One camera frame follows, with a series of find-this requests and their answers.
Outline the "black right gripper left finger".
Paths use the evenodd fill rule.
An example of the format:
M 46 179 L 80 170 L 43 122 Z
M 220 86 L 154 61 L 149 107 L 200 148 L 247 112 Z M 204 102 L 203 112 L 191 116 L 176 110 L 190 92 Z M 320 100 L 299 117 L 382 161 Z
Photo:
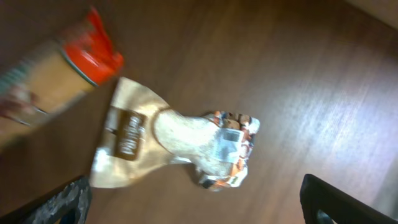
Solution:
M 85 224 L 92 200 L 88 178 L 79 177 L 47 201 L 34 207 L 24 206 L 1 217 L 1 223 Z

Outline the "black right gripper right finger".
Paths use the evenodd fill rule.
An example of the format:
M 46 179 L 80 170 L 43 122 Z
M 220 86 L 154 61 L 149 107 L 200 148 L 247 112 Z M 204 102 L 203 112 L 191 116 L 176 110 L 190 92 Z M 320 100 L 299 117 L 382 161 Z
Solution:
M 303 177 L 300 204 L 306 224 L 397 224 L 397 220 L 312 174 L 305 174 Z

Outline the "beige brown snack pouch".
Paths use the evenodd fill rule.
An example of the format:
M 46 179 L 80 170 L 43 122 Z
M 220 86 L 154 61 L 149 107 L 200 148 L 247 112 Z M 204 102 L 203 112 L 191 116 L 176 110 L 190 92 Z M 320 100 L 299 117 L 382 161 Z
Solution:
M 184 116 L 150 88 L 122 77 L 114 90 L 91 166 L 96 188 L 127 187 L 169 164 L 193 164 L 198 183 L 239 187 L 260 121 L 227 111 Z

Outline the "red spaghetti packet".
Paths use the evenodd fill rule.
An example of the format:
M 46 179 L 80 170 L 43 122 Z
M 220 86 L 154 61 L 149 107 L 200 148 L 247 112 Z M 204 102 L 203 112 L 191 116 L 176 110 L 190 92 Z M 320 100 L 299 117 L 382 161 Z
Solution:
M 82 21 L 1 73 L 1 144 L 43 125 L 115 76 L 123 63 L 91 7 Z

